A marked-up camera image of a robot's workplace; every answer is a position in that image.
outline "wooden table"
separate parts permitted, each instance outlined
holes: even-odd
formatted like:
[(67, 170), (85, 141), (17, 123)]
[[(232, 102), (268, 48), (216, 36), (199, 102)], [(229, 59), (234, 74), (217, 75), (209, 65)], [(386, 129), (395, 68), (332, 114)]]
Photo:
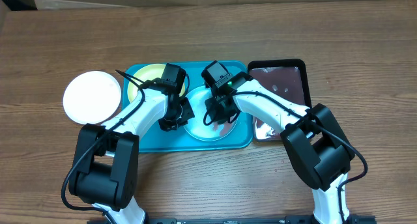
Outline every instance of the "wooden table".
[[(352, 213), (417, 222), (417, 1), (10, 12), (0, 37), (0, 222), (84, 223), (60, 188), (80, 125), (65, 87), (135, 63), (301, 58), (313, 105), (367, 158)], [(350, 175), (362, 170), (356, 158)], [(151, 217), (311, 214), (310, 189), (280, 143), (140, 154), (136, 199)], [(77, 197), (70, 202), (83, 205)]]

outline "black cable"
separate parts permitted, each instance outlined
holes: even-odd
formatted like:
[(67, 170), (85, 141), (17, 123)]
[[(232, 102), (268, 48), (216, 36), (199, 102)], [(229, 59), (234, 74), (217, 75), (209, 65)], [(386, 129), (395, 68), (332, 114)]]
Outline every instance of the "black cable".
[(227, 119), (227, 123), (232, 124), (234, 123), (235, 120), (237, 120), (237, 118), (239, 117), (241, 111), (237, 111), (237, 113), (235, 114), (235, 117), (233, 117), (232, 120), (230, 120), (230, 118)]
[[(228, 99), (228, 98), (230, 98), (230, 96), (225, 96), (225, 97), (223, 97), (223, 98), (220, 98), (219, 100), (217, 100), (217, 104), (219, 104), (220, 102), (222, 102), (222, 101), (224, 101), (224, 100), (226, 100), (226, 99)], [(203, 117), (203, 124), (204, 124), (205, 126), (210, 126), (210, 125), (211, 125), (211, 124), (215, 121), (215, 119), (216, 119), (216, 117), (217, 117), (217, 115), (218, 115), (218, 112), (216, 111), (216, 113), (214, 114), (213, 119), (211, 119), (211, 121), (210, 121), (209, 123), (206, 123), (207, 116), (209, 115), (209, 113), (210, 113), (210, 111), (213, 109), (213, 107), (215, 107), (215, 105), (216, 105), (216, 104), (212, 104), (212, 105), (209, 107), (209, 109), (206, 111), (206, 113), (204, 114), (204, 117)]]
[(139, 85), (138, 85), (136, 82), (132, 81), (132, 78), (133, 78), (134, 80), (136, 80), (136, 81), (139, 81), (139, 82), (141, 82), (141, 83), (144, 83), (144, 81), (140, 80), (139, 78), (137, 78), (137, 77), (135, 77), (135, 76), (133, 76), (133, 75), (127, 74), (127, 73), (122, 72), (122, 71), (120, 71), (120, 70), (116, 70), (116, 72), (117, 72), (118, 74), (120, 74), (122, 77), (126, 78), (128, 81), (130, 81), (130, 82), (131, 82), (133, 85), (135, 85), (137, 88), (139, 88)]
[(185, 76), (187, 77), (188, 84), (187, 84), (187, 88), (185, 88), (184, 94), (182, 94), (180, 98), (185, 98), (185, 96), (188, 94), (188, 89), (190, 89), (190, 77), (187, 73), (185, 73)]
[[(284, 111), (288, 112), (292, 116), (294, 116), (294, 117), (296, 117), (298, 119), (304, 119), (304, 120), (306, 120), (306, 122), (308, 122), (308, 124), (312, 125), (317, 130), (320, 130), (320, 131), (328, 134), (330, 137), (333, 137), (334, 139), (338, 140), (339, 143), (341, 143), (343, 146), (351, 149), (359, 157), (360, 161), (364, 164), (364, 170), (362, 171), (362, 173), (360, 175), (354, 176), (353, 178), (350, 178), (350, 179), (347, 179), (347, 180), (343, 181), (338, 186), (339, 213), (340, 213), (340, 216), (341, 216), (342, 224), (344, 224), (345, 223), (345, 218), (344, 218), (343, 209), (342, 209), (342, 203), (341, 203), (341, 190), (342, 190), (342, 187), (344, 185), (348, 184), (349, 182), (353, 182), (353, 181), (356, 181), (358, 179), (361, 179), (361, 178), (363, 178), (367, 174), (368, 166), (367, 166), (367, 162), (366, 162), (365, 158), (363, 157), (363, 155), (361, 155), (361, 153), (356, 148), (354, 148), (352, 145), (346, 143), (344, 140), (342, 140), (338, 136), (334, 135), (332, 132), (329, 132), (328, 130), (324, 129), (322, 126), (319, 126), (316, 122), (312, 122), (312, 121), (306, 119), (305, 117), (303, 117), (303, 116), (295, 113), (292, 109), (289, 109), (288, 107), (285, 107), (283, 104), (279, 103), (277, 100), (275, 100), (271, 96), (269, 96), (267, 94), (264, 94), (264, 93), (261, 93), (261, 92), (257, 92), (257, 91), (256, 92), (255, 91), (236, 92), (236, 93), (233, 93), (231, 96), (238, 96), (238, 95), (241, 95), (241, 94), (254, 94), (256, 96), (262, 96), (262, 97), (270, 100), (272, 103), (280, 106), (282, 109), (284, 109)], [(223, 98), (219, 99), (217, 101), (217, 103), (220, 103), (220, 102), (224, 101), (227, 98), (230, 98), (230, 96), (226, 96), (226, 97), (223, 97)], [(214, 106), (214, 104), (207, 110), (207, 112), (204, 115), (204, 119), (203, 119), (203, 124), (204, 125), (206, 125), (205, 119), (207, 118), (207, 115), (208, 115), (209, 111), (212, 109), (213, 106)]]
[(135, 86), (137, 86), (138, 90), (141, 92), (142, 94), (142, 99), (141, 101), (138, 103), (138, 105), (133, 108), (133, 110), (131, 110), (131, 112), (129, 112), (125, 117), (121, 118), (120, 121), (118, 121), (118, 123), (116, 123), (114, 126), (112, 126), (110, 129), (106, 130), (105, 133), (103, 133), (85, 152), (84, 154), (79, 158), (79, 160), (74, 164), (74, 166), (69, 170), (68, 174), (66, 175), (64, 182), (63, 182), (63, 186), (61, 189), (61, 199), (63, 200), (63, 203), (65, 204), (65, 206), (69, 209), (72, 210), (78, 210), (78, 211), (99, 211), (102, 212), (104, 216), (106, 216), (110, 223), (115, 223), (115, 220), (113, 219), (113, 217), (108, 213), (108, 211), (106, 211), (103, 208), (97, 208), (97, 207), (79, 207), (79, 206), (74, 206), (72, 204), (70, 204), (66, 197), (65, 197), (65, 191), (66, 191), (66, 187), (69, 183), (70, 180), (70, 176), (72, 175), (72, 173), (75, 171), (75, 169), (78, 167), (78, 165), (81, 163), (81, 161), (86, 157), (86, 155), (88, 153), (90, 153), (90, 151), (92, 151), (93, 149), (96, 149), (96, 146), (98, 145), (99, 142), (103, 141), (103, 139), (105, 139), (113, 130), (115, 130), (117, 127), (119, 127), (121, 124), (123, 124), (129, 117), (131, 117), (143, 104), (143, 102), (145, 101), (145, 93), (143, 92), (142, 88), (140, 88), (140, 86), (135, 82), (132, 81), (132, 79), (130, 79), (131, 77), (141, 81), (139, 79), (137, 79), (136, 77), (131, 76), (130, 74), (126, 74), (124, 72), (121, 72), (119, 70), (116, 70), (116, 72), (118, 72), (121, 76), (123, 76), (124, 78), (126, 78), (128, 81), (132, 82)]

